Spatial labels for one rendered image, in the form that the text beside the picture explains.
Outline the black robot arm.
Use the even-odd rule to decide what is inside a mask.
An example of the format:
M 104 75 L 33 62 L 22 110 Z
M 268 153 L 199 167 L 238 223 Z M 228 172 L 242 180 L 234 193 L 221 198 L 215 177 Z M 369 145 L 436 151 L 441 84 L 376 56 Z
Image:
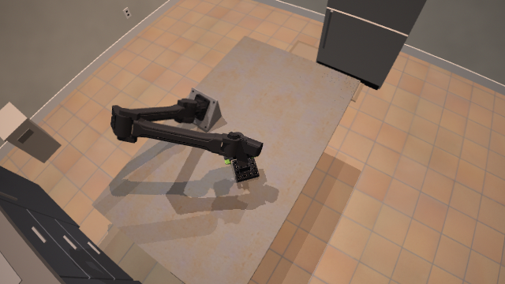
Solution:
M 178 123 L 191 124 L 195 118 L 203 121 L 209 104 L 209 99 L 196 94 L 194 100 L 179 99 L 178 104 L 173 106 L 128 109 L 113 105 L 110 125 L 118 140 L 136 143 L 137 137 L 146 137 L 202 148 L 211 153 L 233 157 L 238 162 L 240 172 L 247 172 L 250 170 L 247 156 L 258 157 L 263 143 L 240 132 L 201 133 L 152 122 L 174 119 Z

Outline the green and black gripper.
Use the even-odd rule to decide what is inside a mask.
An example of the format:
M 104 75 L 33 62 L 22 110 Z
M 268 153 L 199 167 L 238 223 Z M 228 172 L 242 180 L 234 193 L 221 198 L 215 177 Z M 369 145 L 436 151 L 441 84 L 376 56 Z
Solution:
M 226 157 L 226 156 L 223 156 L 224 157 L 224 160 L 225 160 L 225 164 L 231 164 L 231 160 L 233 160 L 234 158 L 233 157 Z M 249 155 L 247 156 L 248 158 L 255 158 L 256 156 L 252 156 L 252 155 Z

